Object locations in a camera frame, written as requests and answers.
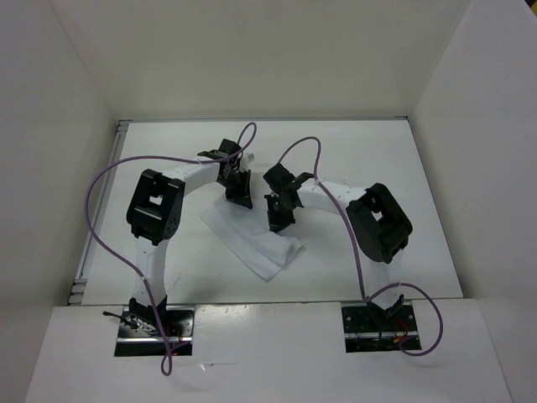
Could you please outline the white skirt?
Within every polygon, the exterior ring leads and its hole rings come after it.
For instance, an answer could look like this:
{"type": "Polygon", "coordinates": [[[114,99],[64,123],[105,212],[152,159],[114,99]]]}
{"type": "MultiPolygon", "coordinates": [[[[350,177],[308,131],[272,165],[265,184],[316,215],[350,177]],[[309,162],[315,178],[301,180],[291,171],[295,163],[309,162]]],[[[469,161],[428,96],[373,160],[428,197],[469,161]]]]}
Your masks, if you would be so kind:
{"type": "Polygon", "coordinates": [[[207,208],[201,221],[265,282],[286,269],[302,248],[296,237],[269,231],[260,210],[240,207],[224,198],[207,208]]]}

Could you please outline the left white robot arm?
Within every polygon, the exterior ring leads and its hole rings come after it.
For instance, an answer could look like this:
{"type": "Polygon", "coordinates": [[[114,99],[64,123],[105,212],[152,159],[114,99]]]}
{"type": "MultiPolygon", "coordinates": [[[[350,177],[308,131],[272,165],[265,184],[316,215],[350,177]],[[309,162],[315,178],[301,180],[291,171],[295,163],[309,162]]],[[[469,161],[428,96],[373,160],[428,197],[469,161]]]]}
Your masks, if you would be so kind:
{"type": "Polygon", "coordinates": [[[129,300],[129,314],[148,335],[160,334],[167,325],[164,286],[169,241],[177,232],[184,198],[213,182],[225,188],[225,200],[252,209],[252,171],[242,162],[239,144],[222,140],[218,149],[202,151],[199,163],[180,165],[167,173],[146,169],[127,211],[134,236],[136,267],[142,276],[129,300]]]}

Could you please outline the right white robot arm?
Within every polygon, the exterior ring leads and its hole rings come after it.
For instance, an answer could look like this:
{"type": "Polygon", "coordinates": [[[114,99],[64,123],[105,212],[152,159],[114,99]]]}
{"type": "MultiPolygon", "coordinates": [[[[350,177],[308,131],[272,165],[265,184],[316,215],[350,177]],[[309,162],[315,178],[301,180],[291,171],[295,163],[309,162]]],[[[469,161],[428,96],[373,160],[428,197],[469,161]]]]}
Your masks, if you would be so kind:
{"type": "Polygon", "coordinates": [[[412,224],[381,183],[361,188],[318,181],[312,173],[294,175],[280,163],[263,179],[270,189],[268,228],[274,233],[295,223],[295,209],[307,207],[342,215],[355,246],[378,264],[391,264],[408,245],[412,224]]]}

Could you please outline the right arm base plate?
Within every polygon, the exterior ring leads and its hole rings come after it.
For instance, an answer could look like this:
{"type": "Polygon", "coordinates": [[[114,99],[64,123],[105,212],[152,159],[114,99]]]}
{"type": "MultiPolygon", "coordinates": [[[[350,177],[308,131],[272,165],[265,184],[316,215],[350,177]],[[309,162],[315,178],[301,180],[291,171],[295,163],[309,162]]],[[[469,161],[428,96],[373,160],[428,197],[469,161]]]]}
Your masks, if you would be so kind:
{"type": "Polygon", "coordinates": [[[399,349],[399,343],[411,352],[421,350],[420,336],[414,309],[404,303],[387,321],[365,304],[341,307],[342,327],[347,353],[390,352],[399,349]]]}

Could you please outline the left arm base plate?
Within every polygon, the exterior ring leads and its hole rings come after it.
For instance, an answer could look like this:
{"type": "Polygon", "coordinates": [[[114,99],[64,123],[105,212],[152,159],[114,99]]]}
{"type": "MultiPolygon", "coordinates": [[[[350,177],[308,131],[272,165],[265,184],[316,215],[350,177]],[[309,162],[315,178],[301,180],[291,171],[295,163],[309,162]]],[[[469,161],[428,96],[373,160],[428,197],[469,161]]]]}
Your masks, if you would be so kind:
{"type": "MultiPolygon", "coordinates": [[[[169,306],[164,319],[164,330],[174,356],[191,356],[195,321],[193,306],[169,306]]],[[[164,341],[157,327],[145,325],[128,308],[123,308],[119,321],[115,357],[163,356],[164,341]]]]}

